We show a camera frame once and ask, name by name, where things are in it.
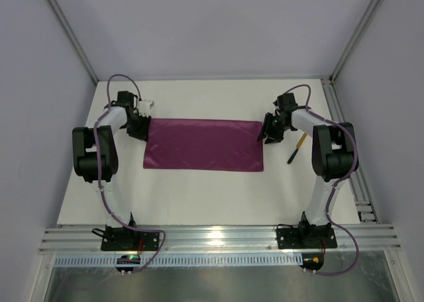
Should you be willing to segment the purple satin napkin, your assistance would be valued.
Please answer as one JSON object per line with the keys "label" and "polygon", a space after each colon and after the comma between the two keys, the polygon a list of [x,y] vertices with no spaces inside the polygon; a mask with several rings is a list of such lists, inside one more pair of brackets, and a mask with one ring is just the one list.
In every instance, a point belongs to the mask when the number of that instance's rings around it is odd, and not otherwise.
{"label": "purple satin napkin", "polygon": [[262,143],[257,121],[154,119],[143,168],[262,172]]}

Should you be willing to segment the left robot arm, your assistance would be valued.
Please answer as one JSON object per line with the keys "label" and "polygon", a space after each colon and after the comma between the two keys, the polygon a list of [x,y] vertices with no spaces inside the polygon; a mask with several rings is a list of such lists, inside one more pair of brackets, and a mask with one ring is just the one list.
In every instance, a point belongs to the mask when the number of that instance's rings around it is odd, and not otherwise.
{"label": "left robot arm", "polygon": [[109,101],[93,126],[72,131],[74,171],[98,194],[106,216],[106,229],[113,223],[125,232],[139,232],[127,200],[117,181],[119,157],[115,135],[120,130],[134,139],[147,142],[154,102],[130,91],[120,91]]}

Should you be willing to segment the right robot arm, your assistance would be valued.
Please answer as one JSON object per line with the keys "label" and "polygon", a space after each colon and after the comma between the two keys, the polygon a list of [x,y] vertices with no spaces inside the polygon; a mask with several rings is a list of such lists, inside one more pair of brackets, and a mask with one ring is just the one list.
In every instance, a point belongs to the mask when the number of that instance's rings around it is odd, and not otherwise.
{"label": "right robot arm", "polygon": [[331,213],[341,187],[358,168],[353,125],[336,123],[308,108],[276,110],[265,114],[258,140],[279,143],[287,130],[301,130],[312,138],[311,164],[316,180],[298,224],[276,227],[278,248],[336,248]]}

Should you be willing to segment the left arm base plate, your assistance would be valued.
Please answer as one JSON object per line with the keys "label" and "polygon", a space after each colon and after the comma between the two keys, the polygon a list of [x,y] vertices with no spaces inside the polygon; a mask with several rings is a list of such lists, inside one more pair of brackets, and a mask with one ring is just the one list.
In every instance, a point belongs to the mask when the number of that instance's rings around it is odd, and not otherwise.
{"label": "left arm base plate", "polygon": [[101,251],[151,251],[155,252],[159,247],[159,232],[139,232],[124,227],[106,226],[105,230],[92,230],[102,238]]}

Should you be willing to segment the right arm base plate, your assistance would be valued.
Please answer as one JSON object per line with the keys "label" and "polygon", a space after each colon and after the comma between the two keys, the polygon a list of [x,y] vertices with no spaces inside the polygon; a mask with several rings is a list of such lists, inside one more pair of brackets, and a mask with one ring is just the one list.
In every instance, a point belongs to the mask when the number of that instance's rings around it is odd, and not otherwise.
{"label": "right arm base plate", "polygon": [[278,225],[276,241],[279,249],[321,249],[338,247],[335,232],[330,225],[317,228]]}

